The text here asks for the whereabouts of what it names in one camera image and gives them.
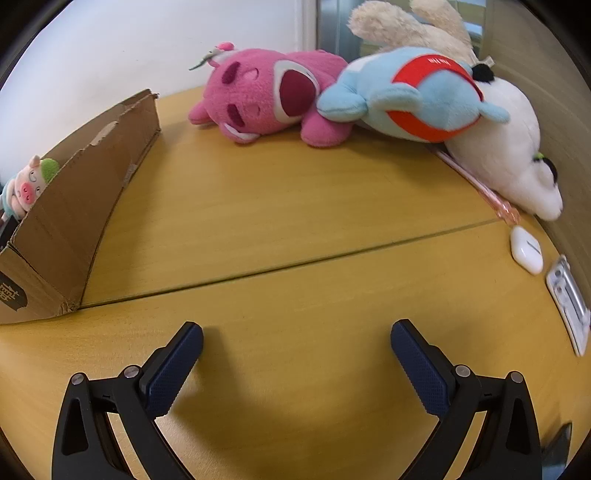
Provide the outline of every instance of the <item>light blue plush toy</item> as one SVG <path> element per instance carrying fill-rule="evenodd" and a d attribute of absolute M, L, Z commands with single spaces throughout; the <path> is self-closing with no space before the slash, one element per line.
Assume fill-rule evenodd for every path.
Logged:
<path fill-rule="evenodd" d="M 483 101 L 472 69 L 421 47 L 402 47 L 355 60 L 317 101 L 335 122 L 361 120 L 392 137 L 443 142 L 481 116 L 507 123 L 509 113 Z"/>

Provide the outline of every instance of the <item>red stripe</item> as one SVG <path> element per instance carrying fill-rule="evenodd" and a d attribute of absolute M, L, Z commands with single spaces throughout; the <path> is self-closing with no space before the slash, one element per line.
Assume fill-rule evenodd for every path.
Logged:
<path fill-rule="evenodd" d="M 482 92 L 476 86 L 474 80 L 472 80 L 468 72 L 464 70 L 464 68 L 462 68 L 459 63 L 448 57 L 444 57 L 443 55 L 426 54 L 412 59 L 400 69 L 394 78 L 392 78 L 392 83 L 407 83 L 410 86 L 416 88 L 425 77 L 434 72 L 438 72 L 439 70 L 448 70 L 450 72 L 457 73 L 472 85 L 474 90 L 476 90 L 478 93 L 480 101 L 484 100 Z M 466 125 L 465 127 L 459 128 L 457 130 L 448 131 L 431 127 L 410 112 L 389 111 L 387 114 L 392 119 L 392 121 L 394 121 L 394 123 L 396 123 L 405 132 L 423 140 L 427 140 L 431 143 L 443 142 L 454 135 L 463 132 L 465 129 L 474 125 L 480 118 L 480 116 L 478 116 L 478 118 L 476 118 L 476 120 L 474 120 L 470 125 Z"/>

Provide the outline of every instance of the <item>cardboard box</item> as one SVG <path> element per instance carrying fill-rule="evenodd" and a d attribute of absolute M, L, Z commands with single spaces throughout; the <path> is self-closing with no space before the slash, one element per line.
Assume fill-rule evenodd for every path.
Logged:
<path fill-rule="evenodd" d="M 78 309 L 111 211 L 160 133 L 155 98 L 137 93 L 41 157 L 62 167 L 0 252 L 0 323 Z"/>

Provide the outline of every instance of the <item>pink plush toy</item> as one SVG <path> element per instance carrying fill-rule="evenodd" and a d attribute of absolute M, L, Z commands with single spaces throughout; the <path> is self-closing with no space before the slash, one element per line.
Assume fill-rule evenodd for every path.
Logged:
<path fill-rule="evenodd" d="M 313 147 L 338 145 L 353 124 L 322 117 L 316 98 L 347 66 L 341 57 L 322 50 L 283 54 L 251 48 L 234 50 L 225 42 L 202 60 L 215 68 L 203 100 L 189 112 L 194 125 L 215 122 L 237 143 L 254 142 L 301 122 L 301 138 Z"/>
<path fill-rule="evenodd" d="M 29 163 L 6 183 L 2 190 L 2 219 L 9 216 L 22 220 L 47 184 L 57 175 L 60 165 L 52 158 L 41 160 L 35 155 Z"/>

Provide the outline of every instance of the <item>cream plush toy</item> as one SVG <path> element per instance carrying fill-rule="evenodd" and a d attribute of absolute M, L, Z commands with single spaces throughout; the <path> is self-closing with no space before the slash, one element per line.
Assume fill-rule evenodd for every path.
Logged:
<path fill-rule="evenodd" d="M 351 12 L 349 28 L 363 40 L 386 45 L 381 51 L 426 47 L 470 66 L 478 62 L 462 17 L 447 0 L 411 0 L 410 8 L 430 25 L 396 5 L 369 0 Z"/>
<path fill-rule="evenodd" d="M 496 78 L 476 82 L 487 102 L 505 108 L 506 124 L 477 122 L 445 145 L 456 161 L 488 187 L 542 220 L 556 220 L 563 208 L 554 164 L 538 152 L 540 126 L 527 97 Z"/>

